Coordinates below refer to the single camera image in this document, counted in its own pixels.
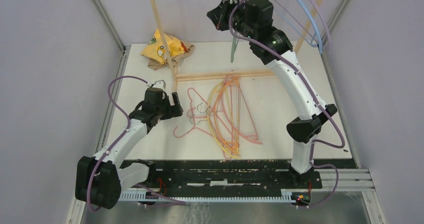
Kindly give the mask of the blue hanger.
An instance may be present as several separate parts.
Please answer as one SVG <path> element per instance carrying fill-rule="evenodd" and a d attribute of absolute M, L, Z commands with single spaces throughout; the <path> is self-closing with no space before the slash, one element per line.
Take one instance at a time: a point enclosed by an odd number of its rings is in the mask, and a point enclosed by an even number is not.
<path fill-rule="evenodd" d="M 325 46 L 324 37 L 329 36 L 329 28 L 320 13 L 319 4 L 314 0 L 295 0 L 307 19 L 305 24 L 301 24 L 294 14 L 278 0 L 272 0 L 272 2 L 278 6 L 277 15 L 299 35 L 296 49 L 299 50 L 303 43 L 307 43 L 310 47 L 317 48 L 322 54 Z"/>

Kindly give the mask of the orange hanger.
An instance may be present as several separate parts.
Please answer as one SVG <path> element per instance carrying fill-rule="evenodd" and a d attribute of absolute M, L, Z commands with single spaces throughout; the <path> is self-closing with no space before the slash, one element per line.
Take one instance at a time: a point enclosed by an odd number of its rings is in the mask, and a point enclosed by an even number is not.
<path fill-rule="evenodd" d="M 238 77 L 228 76 L 216 84 L 208 98 L 208 124 L 225 159 L 240 160 L 240 86 Z"/>

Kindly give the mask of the green hanger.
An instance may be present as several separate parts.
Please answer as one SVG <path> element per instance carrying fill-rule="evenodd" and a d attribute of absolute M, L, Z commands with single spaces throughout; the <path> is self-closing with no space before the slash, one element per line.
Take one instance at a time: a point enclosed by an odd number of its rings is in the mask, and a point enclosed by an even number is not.
<path fill-rule="evenodd" d="M 235 53 L 237 51 L 237 46 L 239 43 L 239 39 L 237 37 L 233 37 L 232 39 L 232 47 L 231 47 L 231 51 L 230 51 L 230 62 L 233 63 L 234 62 L 234 57 L 235 57 Z"/>

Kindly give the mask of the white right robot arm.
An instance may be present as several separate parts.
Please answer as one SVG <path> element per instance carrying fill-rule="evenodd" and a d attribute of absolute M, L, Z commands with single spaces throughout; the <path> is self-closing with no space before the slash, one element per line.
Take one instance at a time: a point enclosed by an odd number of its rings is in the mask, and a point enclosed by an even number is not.
<path fill-rule="evenodd" d="M 322 126 L 337 112 L 335 104 L 327 104 L 311 86 L 304 74 L 293 46 L 286 34 L 273 26 L 273 5 L 269 0 L 221 0 L 207 12 L 207 17 L 219 31 L 239 33 L 249 42 L 250 49 L 285 87 L 297 118 L 286 129 L 293 139 L 293 158 L 289 182 L 301 188 L 309 181 L 314 167 L 312 148 L 318 142 Z"/>

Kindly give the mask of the purple hanger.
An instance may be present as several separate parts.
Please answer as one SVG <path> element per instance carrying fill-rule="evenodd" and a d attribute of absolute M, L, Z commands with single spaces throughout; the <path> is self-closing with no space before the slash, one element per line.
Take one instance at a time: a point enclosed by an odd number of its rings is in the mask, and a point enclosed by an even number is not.
<path fill-rule="evenodd" d="M 297 45 L 298 49 L 302 46 L 303 42 L 307 42 L 311 47 L 318 48 L 319 52 L 322 53 L 324 48 L 332 43 L 329 25 L 325 21 L 320 9 L 324 0 L 296 0 L 298 5 L 304 10 L 308 19 L 308 22 L 304 25 L 302 25 L 282 4 L 278 3 L 277 0 L 273 1 L 278 4 L 278 6 L 281 7 L 299 27 L 301 27 L 302 32 L 300 32 L 284 14 L 279 14 L 279 16 L 299 34 L 300 40 Z"/>

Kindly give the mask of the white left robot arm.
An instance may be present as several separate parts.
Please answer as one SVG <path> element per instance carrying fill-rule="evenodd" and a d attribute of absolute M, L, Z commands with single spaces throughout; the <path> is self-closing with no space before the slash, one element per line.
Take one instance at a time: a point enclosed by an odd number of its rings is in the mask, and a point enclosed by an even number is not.
<path fill-rule="evenodd" d="M 177 92 L 168 96 L 162 88 L 149 87 L 144 96 L 129 114 L 130 121 L 121 134 L 94 156 L 83 156 L 78 161 L 74 192 L 77 200 L 111 209 L 127 189 L 138 183 L 145 187 L 156 184 L 157 173 L 148 162 L 122 164 L 159 121 L 182 116 L 183 108 Z"/>

